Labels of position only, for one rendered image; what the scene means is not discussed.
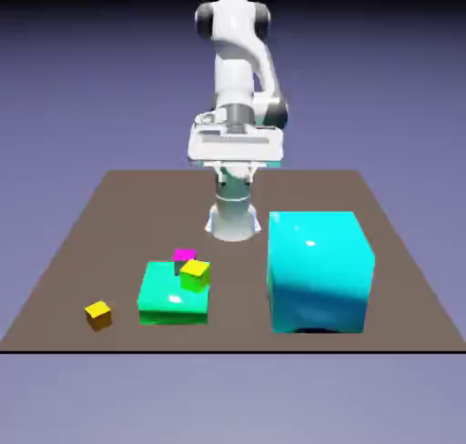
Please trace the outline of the large cyan box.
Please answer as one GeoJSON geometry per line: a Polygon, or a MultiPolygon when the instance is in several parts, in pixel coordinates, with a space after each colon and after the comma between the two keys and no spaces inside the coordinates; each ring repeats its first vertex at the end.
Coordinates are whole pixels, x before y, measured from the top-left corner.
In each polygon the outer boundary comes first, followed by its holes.
{"type": "Polygon", "coordinates": [[[353,212],[270,212],[272,331],[361,333],[374,268],[374,252],[353,212]]]}

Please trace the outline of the small yellow cube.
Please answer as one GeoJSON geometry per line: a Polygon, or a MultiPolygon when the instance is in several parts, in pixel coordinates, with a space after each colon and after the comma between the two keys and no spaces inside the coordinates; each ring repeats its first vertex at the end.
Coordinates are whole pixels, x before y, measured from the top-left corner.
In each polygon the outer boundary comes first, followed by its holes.
{"type": "Polygon", "coordinates": [[[89,326],[95,331],[100,331],[112,324],[112,310],[103,300],[85,307],[86,320],[89,326]]]}

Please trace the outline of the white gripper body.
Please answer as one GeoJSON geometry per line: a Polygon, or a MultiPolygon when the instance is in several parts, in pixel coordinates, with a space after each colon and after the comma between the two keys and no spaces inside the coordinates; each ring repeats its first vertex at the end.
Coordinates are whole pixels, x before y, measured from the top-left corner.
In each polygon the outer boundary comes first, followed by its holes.
{"type": "Polygon", "coordinates": [[[196,163],[279,163],[284,133],[278,128],[246,125],[245,133],[229,133],[225,124],[193,125],[187,157],[196,163]]]}

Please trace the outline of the small yellow-green cube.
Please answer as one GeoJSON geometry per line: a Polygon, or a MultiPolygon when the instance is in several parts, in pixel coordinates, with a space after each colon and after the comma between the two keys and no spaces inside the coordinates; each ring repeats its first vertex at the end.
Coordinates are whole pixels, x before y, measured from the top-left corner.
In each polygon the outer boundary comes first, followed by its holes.
{"type": "Polygon", "coordinates": [[[192,292],[202,292],[210,284],[210,263],[190,259],[179,270],[180,285],[192,292]]]}

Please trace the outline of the large green box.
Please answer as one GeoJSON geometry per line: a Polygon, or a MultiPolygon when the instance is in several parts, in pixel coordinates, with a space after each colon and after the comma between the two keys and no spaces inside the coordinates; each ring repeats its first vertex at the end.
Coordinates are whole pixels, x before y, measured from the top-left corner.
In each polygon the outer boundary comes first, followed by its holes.
{"type": "Polygon", "coordinates": [[[147,263],[137,298],[140,325],[204,325],[208,323],[210,285],[182,287],[172,261],[147,263]]]}

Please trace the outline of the small magenta cube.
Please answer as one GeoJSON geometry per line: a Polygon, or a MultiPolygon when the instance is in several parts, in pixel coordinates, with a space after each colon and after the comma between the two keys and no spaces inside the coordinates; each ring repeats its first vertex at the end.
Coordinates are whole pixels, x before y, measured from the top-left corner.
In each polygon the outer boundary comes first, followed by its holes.
{"type": "Polygon", "coordinates": [[[190,260],[196,258],[197,251],[194,248],[177,247],[174,251],[173,262],[175,275],[179,275],[180,269],[190,260]]]}

